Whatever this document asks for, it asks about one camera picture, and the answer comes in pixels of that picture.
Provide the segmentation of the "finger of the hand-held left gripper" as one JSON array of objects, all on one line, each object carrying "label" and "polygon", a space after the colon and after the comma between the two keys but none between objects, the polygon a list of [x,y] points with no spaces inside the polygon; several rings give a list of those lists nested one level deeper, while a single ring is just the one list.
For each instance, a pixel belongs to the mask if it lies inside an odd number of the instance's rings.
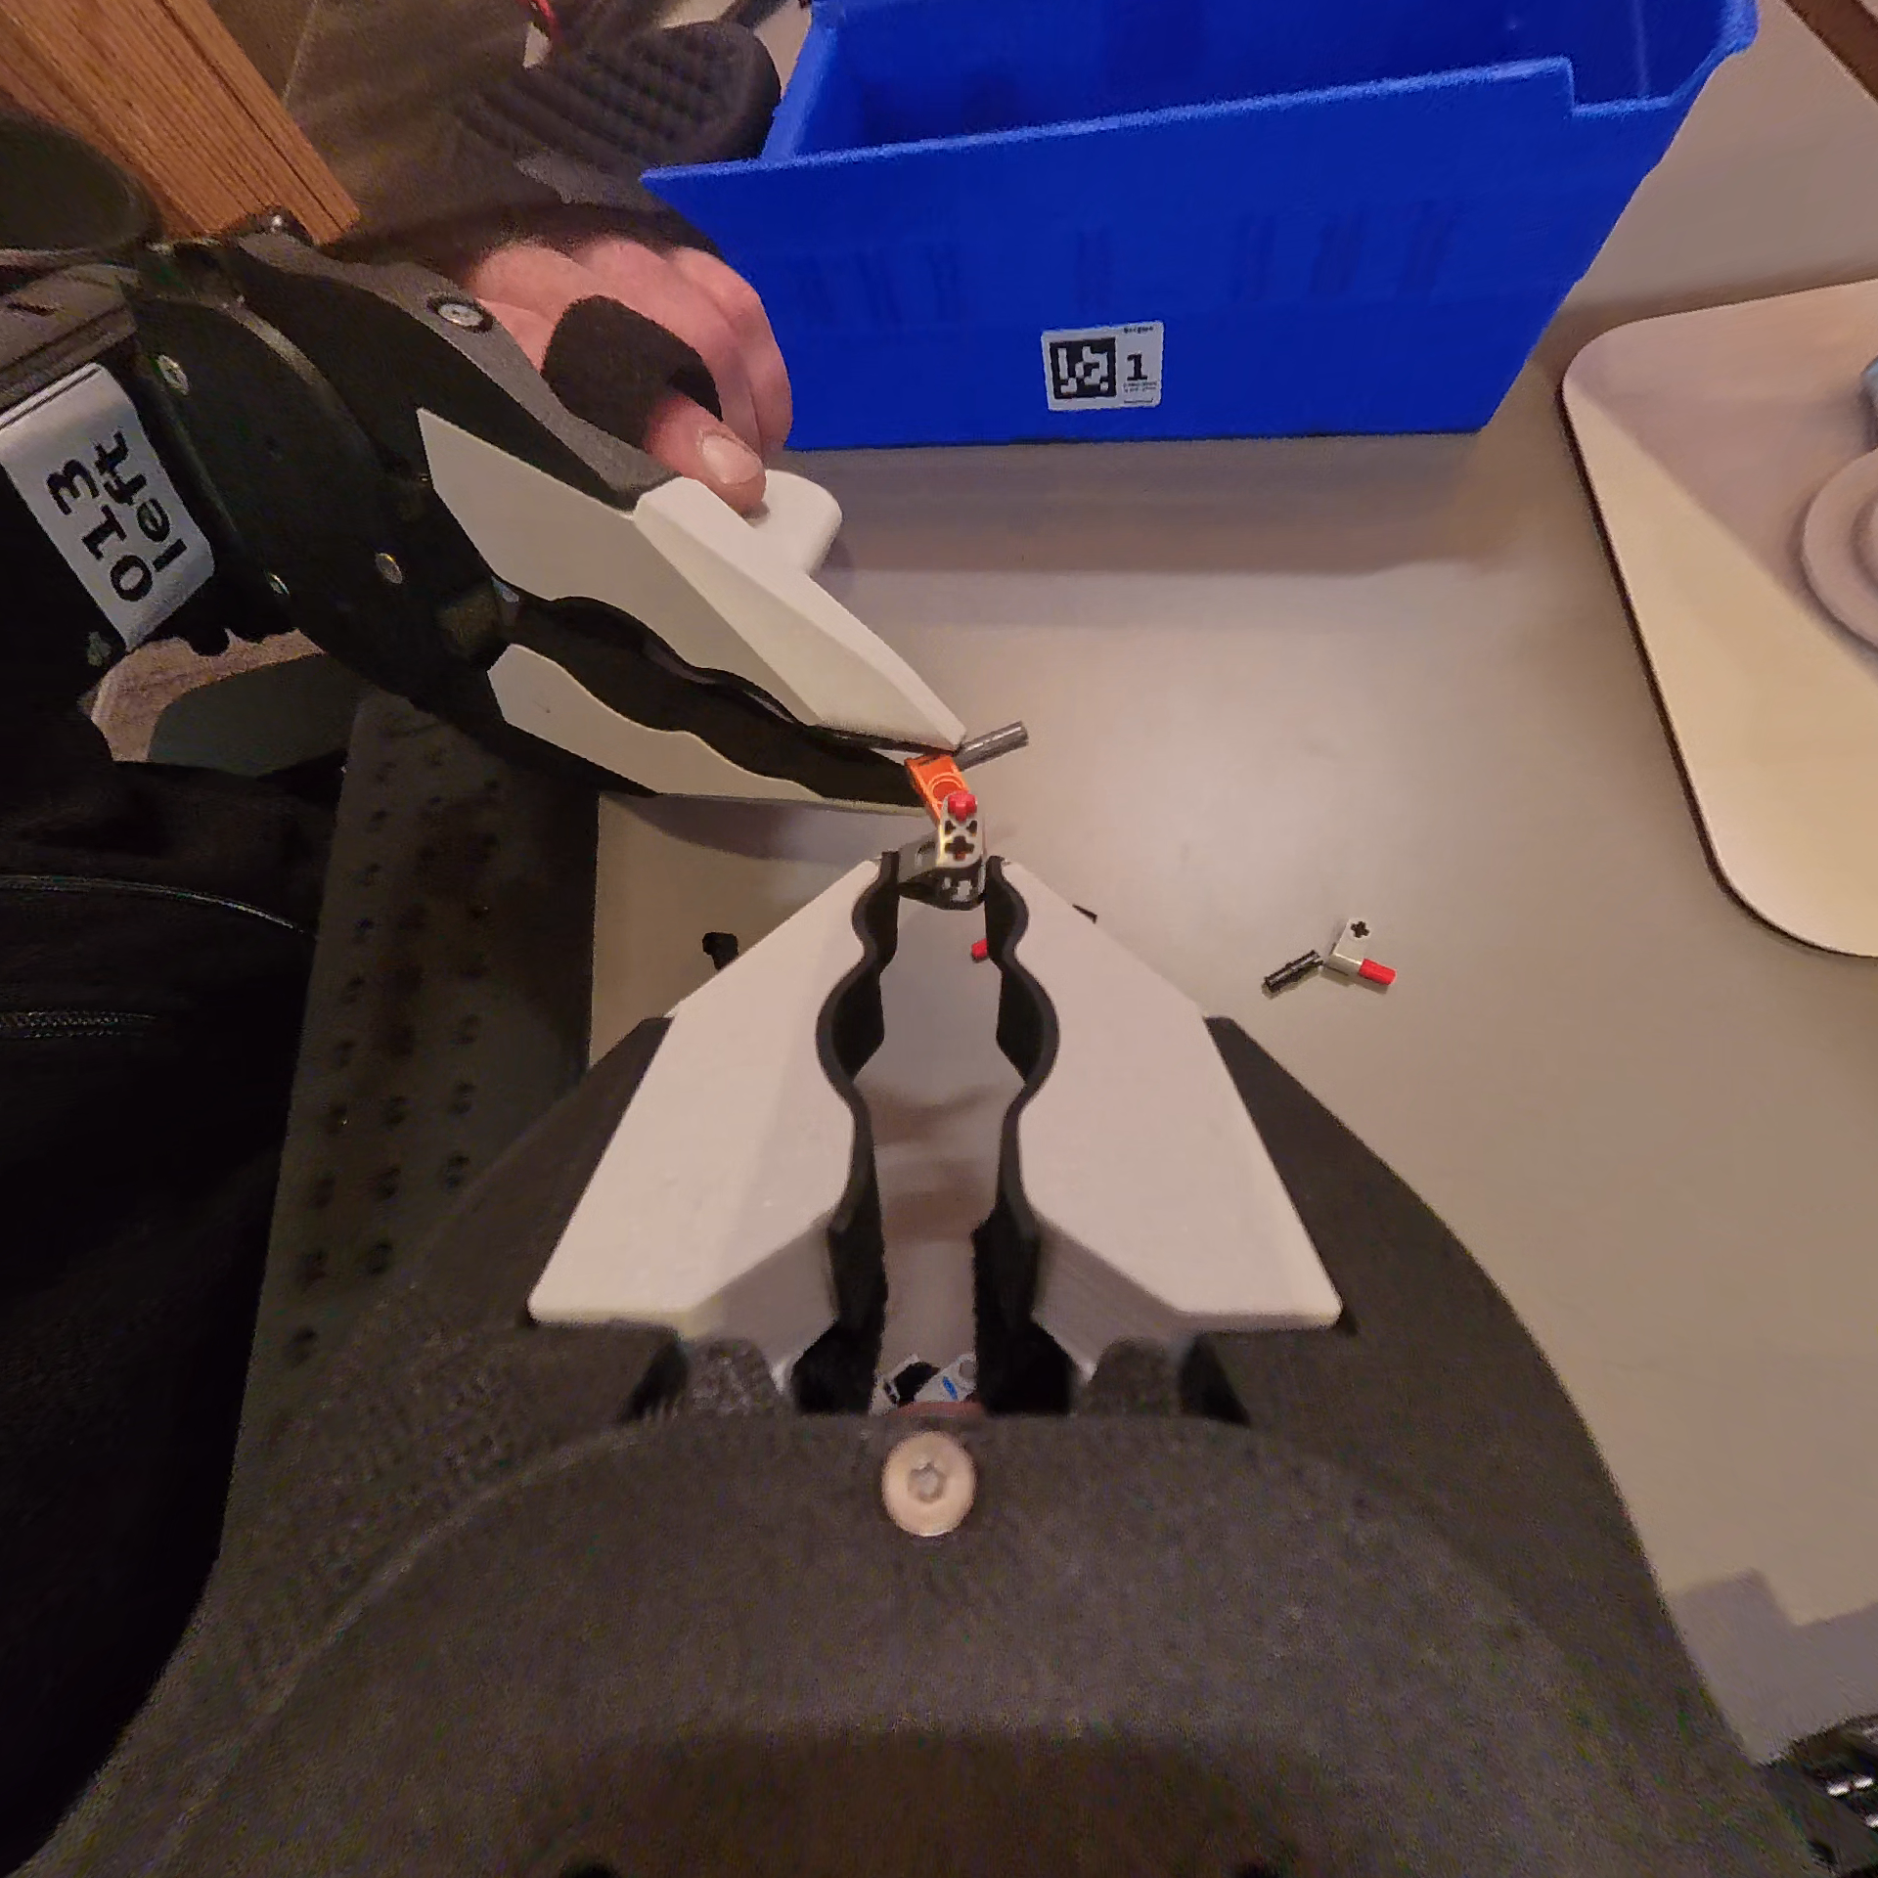
[{"label": "finger of the hand-held left gripper", "polygon": [[685,476],[611,507],[419,412],[428,480],[482,564],[529,599],[605,604],[685,666],[756,687],[813,732],[955,750],[965,725],[813,574]]},{"label": "finger of the hand-held left gripper", "polygon": [[620,716],[563,666],[524,647],[508,647],[500,654],[489,671],[489,687],[510,728],[598,768],[618,787],[635,785],[658,795],[736,806],[922,810],[916,795],[873,806],[852,789],[821,793],[802,782],[741,770],[699,736],[649,728]]}]

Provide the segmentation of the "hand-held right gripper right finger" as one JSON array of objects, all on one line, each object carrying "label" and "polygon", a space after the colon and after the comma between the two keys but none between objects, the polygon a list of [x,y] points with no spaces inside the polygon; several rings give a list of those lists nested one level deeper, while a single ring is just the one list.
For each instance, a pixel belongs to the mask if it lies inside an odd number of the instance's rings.
[{"label": "hand-held right gripper right finger", "polygon": [[1334,1325],[1343,1303],[1201,1007],[1021,863],[990,863],[983,922],[1016,1091],[971,1231],[977,1377]]}]

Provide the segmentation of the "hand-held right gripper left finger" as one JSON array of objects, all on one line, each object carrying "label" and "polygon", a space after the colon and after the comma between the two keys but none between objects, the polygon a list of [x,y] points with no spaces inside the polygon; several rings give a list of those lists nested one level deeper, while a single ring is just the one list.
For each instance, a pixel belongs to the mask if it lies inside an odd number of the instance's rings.
[{"label": "hand-held right gripper left finger", "polygon": [[537,1324],[738,1340],[869,1379],[884,1334],[876,1143],[900,869],[861,863],[642,1025],[642,1078],[527,1300]]}]

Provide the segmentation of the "dark grey connector piece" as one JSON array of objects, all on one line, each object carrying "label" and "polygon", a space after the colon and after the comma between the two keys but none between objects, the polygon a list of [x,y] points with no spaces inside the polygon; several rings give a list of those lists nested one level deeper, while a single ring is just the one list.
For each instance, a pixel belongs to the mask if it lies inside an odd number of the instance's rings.
[{"label": "dark grey connector piece", "polygon": [[975,909],[983,901],[987,854],[977,818],[941,818],[897,849],[897,890],[939,909]]}]

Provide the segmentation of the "person's left forearm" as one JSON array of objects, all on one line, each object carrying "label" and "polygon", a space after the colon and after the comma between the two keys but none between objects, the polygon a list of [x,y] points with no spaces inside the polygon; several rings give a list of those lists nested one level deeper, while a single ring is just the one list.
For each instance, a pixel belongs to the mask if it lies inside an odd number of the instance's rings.
[{"label": "person's left forearm", "polygon": [[462,121],[480,91],[579,38],[589,20],[649,25],[649,5],[295,5],[285,107],[339,176],[360,225],[350,260],[411,260],[440,276],[519,239],[614,230],[703,247],[642,188],[560,156],[508,156]]}]

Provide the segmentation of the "person's left hand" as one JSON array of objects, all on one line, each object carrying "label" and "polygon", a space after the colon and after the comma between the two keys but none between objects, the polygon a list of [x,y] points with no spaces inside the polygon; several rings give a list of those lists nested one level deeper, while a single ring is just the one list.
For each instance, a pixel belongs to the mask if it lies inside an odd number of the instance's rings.
[{"label": "person's left hand", "polygon": [[589,425],[760,509],[790,429],[790,387],[756,290],[707,250],[614,230],[505,242],[454,281]]}]

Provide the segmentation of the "small white connector assembly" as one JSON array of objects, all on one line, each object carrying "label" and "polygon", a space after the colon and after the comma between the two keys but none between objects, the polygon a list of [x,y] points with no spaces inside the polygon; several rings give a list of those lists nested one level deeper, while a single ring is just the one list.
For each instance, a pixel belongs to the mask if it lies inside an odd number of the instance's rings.
[{"label": "small white connector assembly", "polygon": [[1394,983],[1397,970],[1372,958],[1371,939],[1372,926],[1366,920],[1350,920],[1328,949],[1312,949],[1286,959],[1279,969],[1264,972],[1259,986],[1264,998],[1279,998],[1306,979],[1330,975],[1385,990]]}]

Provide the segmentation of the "black perforated board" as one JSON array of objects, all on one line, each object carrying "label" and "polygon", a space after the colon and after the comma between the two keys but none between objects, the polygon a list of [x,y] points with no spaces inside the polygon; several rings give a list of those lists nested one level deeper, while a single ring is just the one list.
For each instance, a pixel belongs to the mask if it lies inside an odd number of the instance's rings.
[{"label": "black perforated board", "polygon": [[249,1362],[314,1392],[465,1191],[582,1075],[592,789],[370,694],[334,842]]}]

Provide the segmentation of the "wooden pillar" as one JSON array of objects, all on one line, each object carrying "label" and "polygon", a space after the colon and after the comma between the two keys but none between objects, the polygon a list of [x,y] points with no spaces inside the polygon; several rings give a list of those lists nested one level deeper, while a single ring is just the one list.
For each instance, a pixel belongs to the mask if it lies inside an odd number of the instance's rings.
[{"label": "wooden pillar", "polygon": [[206,2],[4,2],[2,88],[135,176],[169,232],[206,237],[281,209],[328,243],[360,222]]}]

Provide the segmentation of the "blue plastic bin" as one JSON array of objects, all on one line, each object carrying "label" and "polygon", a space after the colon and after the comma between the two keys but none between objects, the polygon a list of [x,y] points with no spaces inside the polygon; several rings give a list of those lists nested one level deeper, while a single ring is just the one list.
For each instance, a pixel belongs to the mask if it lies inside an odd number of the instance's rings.
[{"label": "blue plastic bin", "polygon": [[804,451],[1488,423],[1748,2],[815,5],[761,150],[645,173]]}]

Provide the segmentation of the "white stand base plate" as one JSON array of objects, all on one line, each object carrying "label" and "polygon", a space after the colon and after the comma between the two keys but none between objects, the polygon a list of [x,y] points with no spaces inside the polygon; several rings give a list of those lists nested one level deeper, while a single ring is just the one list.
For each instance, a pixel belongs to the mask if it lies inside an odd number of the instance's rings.
[{"label": "white stand base plate", "polygon": [[1876,953],[1876,285],[1590,341],[1563,410],[1705,852],[1808,949]]}]

